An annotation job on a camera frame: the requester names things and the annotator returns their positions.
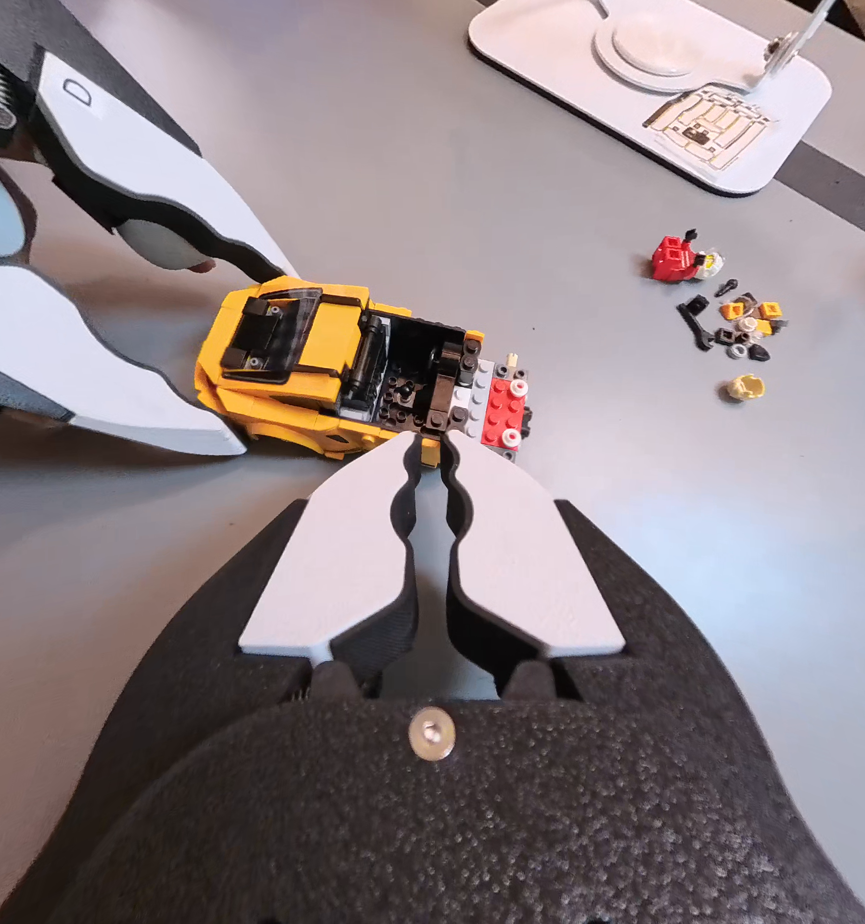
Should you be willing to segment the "white book stand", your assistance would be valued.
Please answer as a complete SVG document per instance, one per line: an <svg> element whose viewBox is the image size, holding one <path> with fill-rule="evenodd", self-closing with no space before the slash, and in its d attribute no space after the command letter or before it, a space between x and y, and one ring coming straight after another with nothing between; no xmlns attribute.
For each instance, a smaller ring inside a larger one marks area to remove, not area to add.
<svg viewBox="0 0 865 924"><path fill-rule="evenodd" d="M763 189L831 98L823 71L799 55L817 29L768 41L695 2L504 1L469 25L474 49L716 192ZM688 163L643 122L705 85L736 91L775 119L746 158L722 171Z"/></svg>

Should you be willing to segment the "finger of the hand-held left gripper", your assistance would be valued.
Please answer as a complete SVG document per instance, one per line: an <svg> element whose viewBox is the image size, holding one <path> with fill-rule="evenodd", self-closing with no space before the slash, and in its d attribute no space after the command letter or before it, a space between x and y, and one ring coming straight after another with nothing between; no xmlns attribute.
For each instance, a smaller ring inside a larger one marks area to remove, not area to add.
<svg viewBox="0 0 865 924"><path fill-rule="evenodd" d="M51 52L34 135L55 178L104 223L159 225L145 258L172 268L224 260L260 283L294 269L233 187L203 157Z"/></svg>
<svg viewBox="0 0 865 924"><path fill-rule="evenodd" d="M72 300L18 264L0 264L0 406L185 455L246 452L214 412L110 348Z"/></svg>

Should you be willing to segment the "pile of small lego pieces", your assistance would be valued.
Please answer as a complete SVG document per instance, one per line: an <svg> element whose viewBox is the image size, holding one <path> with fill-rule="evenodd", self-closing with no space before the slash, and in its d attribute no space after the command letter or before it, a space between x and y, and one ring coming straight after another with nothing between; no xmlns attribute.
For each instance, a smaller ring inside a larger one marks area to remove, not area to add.
<svg viewBox="0 0 865 924"><path fill-rule="evenodd" d="M761 301L746 292L717 306L721 325L709 331L700 321L709 305L706 297L694 295L678 304L676 311L691 331L696 349L709 352L718 347L734 360L769 361L772 355L764 342L779 335L789 324L778 302Z"/></svg>

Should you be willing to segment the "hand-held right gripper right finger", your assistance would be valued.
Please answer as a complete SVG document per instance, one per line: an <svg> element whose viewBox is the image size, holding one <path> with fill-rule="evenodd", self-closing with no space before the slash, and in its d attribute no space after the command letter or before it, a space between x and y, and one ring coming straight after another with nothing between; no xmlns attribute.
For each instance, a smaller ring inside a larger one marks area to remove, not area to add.
<svg viewBox="0 0 865 924"><path fill-rule="evenodd" d="M450 641L502 694L518 664L616 655L625 640L551 495L458 431L442 444Z"/></svg>

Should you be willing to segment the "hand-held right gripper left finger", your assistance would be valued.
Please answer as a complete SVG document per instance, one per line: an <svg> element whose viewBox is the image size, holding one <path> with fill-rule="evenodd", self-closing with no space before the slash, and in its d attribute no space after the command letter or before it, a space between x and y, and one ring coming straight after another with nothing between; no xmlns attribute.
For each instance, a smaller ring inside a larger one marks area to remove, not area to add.
<svg viewBox="0 0 865 924"><path fill-rule="evenodd" d="M419 436L401 433L313 491L242 634L245 654L346 664L369 697L418 624Z"/></svg>

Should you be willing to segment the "sticker sheet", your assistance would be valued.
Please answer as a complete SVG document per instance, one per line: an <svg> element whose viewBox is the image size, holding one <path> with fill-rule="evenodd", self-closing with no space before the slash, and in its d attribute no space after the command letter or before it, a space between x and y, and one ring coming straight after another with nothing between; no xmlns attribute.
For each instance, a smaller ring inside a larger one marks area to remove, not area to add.
<svg viewBox="0 0 865 924"><path fill-rule="evenodd" d="M746 158L775 123L744 95L705 85L668 100L642 126L683 161L722 171Z"/></svg>

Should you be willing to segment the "red lego minifigure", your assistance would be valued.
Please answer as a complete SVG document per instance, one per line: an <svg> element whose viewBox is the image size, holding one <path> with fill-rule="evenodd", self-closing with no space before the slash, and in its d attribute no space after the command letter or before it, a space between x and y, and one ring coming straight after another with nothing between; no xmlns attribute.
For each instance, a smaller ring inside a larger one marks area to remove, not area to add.
<svg viewBox="0 0 865 924"><path fill-rule="evenodd" d="M659 282L679 283L708 280L724 266L724 257L716 250L695 251L697 230L689 229L683 237L664 237L651 258L651 277Z"/></svg>

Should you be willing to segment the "yellow lego car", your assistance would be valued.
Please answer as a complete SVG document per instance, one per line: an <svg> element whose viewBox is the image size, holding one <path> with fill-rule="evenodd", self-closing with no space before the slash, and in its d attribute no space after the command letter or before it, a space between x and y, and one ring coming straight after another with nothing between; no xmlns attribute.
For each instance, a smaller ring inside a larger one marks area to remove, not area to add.
<svg viewBox="0 0 865 924"><path fill-rule="evenodd" d="M195 362L196 396L249 437L334 459L400 433L458 431L516 460L529 372L484 334L415 317L356 285L282 275L227 295Z"/></svg>

